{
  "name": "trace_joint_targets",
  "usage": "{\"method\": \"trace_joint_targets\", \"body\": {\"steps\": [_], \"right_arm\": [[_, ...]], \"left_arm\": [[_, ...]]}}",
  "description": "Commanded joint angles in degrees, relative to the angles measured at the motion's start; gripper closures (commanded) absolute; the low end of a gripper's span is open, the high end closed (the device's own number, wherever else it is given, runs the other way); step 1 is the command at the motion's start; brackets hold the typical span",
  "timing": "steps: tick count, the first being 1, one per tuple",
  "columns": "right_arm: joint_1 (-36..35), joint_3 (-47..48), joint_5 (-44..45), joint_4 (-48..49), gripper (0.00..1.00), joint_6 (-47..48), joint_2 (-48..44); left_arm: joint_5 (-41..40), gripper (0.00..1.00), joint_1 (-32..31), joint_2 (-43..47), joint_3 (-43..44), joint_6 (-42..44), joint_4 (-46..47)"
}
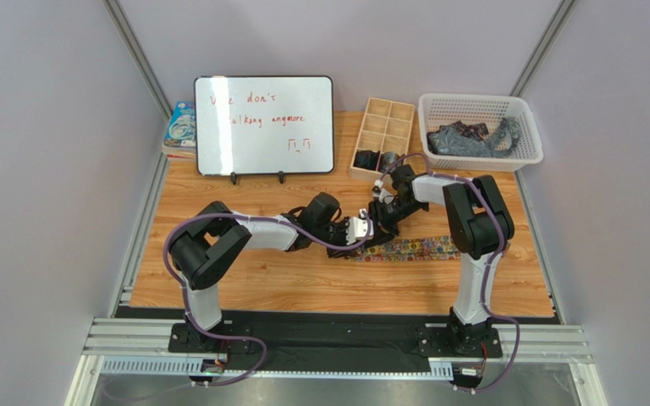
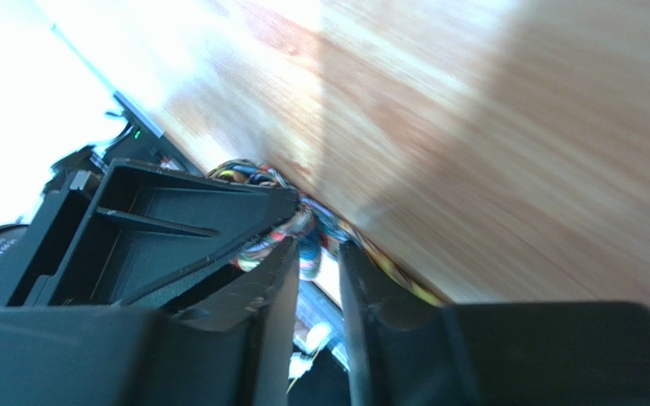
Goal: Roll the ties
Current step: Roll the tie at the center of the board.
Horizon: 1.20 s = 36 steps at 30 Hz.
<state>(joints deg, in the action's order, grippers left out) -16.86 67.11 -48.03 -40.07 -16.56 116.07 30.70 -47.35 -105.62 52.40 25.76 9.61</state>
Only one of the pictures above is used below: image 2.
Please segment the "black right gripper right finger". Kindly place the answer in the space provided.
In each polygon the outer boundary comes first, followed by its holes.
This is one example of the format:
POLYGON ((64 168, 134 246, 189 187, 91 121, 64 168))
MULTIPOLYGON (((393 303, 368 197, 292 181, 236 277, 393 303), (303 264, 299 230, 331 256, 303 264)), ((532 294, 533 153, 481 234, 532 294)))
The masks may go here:
POLYGON ((339 249, 354 405, 650 405, 650 309, 418 299, 339 249))

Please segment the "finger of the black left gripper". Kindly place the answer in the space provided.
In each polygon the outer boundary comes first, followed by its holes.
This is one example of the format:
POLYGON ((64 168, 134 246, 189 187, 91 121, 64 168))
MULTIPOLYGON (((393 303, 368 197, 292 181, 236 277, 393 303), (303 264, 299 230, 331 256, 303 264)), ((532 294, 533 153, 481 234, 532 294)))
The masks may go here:
POLYGON ((162 307, 290 219, 291 189, 120 160, 46 195, 7 264, 10 306, 162 307))

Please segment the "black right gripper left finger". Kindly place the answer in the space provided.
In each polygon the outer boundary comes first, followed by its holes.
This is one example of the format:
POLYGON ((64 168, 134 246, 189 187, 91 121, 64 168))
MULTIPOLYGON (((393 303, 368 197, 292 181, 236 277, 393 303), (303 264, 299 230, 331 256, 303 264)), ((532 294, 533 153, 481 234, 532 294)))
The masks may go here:
POLYGON ((298 260, 285 239, 180 315, 0 308, 0 405, 284 405, 298 260))

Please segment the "colourful patterned tie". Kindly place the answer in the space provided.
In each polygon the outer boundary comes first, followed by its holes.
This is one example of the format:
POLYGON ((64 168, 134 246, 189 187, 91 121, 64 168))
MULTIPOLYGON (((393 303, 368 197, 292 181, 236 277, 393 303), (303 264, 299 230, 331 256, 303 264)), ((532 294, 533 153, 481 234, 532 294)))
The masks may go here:
POLYGON ((356 228, 301 191, 274 167, 252 160, 234 159, 211 169, 207 172, 206 178, 230 184, 262 186, 269 189, 291 189, 298 194, 295 214, 291 218, 271 228, 263 237, 248 243, 231 260, 231 264, 241 271, 249 272, 260 265, 274 249, 276 243, 286 237, 291 237, 297 239, 299 244, 300 278, 305 281, 313 281, 321 273, 322 258, 327 256, 333 261, 338 260, 339 246, 350 241, 364 251, 366 258, 377 269, 418 299, 435 306, 442 306, 446 303, 432 290, 425 288, 414 278, 408 276, 401 266, 384 254, 356 228))

